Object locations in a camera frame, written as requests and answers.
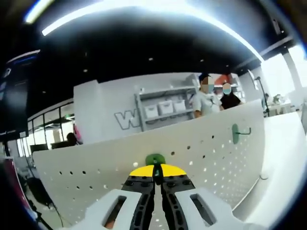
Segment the white shirt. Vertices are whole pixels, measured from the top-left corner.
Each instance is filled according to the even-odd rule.
[[[199,91],[193,97],[193,110],[201,111],[201,115],[218,113],[221,105],[221,101],[214,93]]]

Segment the white pegboard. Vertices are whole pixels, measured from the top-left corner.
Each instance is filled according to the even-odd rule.
[[[251,128],[251,134],[240,136],[236,145],[232,143],[234,123],[240,132]],[[120,189],[129,173],[144,166],[145,157],[152,153],[163,154],[166,163],[185,170],[196,187],[208,188],[234,208],[262,168],[264,120],[260,100],[117,140],[36,152],[34,160],[59,212],[76,223],[93,202],[110,189]],[[168,229],[162,208],[156,210],[151,230]]]

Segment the black shirt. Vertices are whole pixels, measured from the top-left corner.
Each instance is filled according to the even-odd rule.
[[[235,96],[233,93],[231,93],[230,95],[224,95],[221,98],[221,102],[222,102],[222,107],[224,109],[235,107],[241,103],[240,99],[237,96]]]

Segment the storage bin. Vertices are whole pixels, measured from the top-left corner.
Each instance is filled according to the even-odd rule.
[[[185,100],[173,101],[173,105],[174,105],[175,112],[181,112],[187,109]]]
[[[147,118],[153,118],[159,116],[158,107],[156,104],[145,106],[144,109]]]
[[[172,114],[174,112],[173,101],[168,100],[164,102],[159,102],[158,104],[160,115]]]

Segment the white shelf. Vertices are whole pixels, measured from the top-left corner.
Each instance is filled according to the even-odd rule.
[[[152,99],[152,98],[158,98],[158,97],[185,94],[188,91],[192,91],[194,89],[195,89],[195,86],[183,86],[183,87],[176,87],[176,88],[161,89],[161,90],[156,90],[152,92],[140,92],[139,95],[140,95],[141,100],[146,100],[146,99]]]
[[[170,116],[177,116],[177,115],[187,114],[187,113],[191,113],[191,112],[193,112],[193,109],[187,109],[187,110],[185,110],[185,111],[180,111],[180,112],[176,112],[176,113],[165,114],[165,115],[161,115],[161,116],[156,116],[156,117],[152,117],[152,118],[147,118],[147,119],[145,119],[145,122],[155,121],[155,120],[167,118],[167,117],[170,117]]]

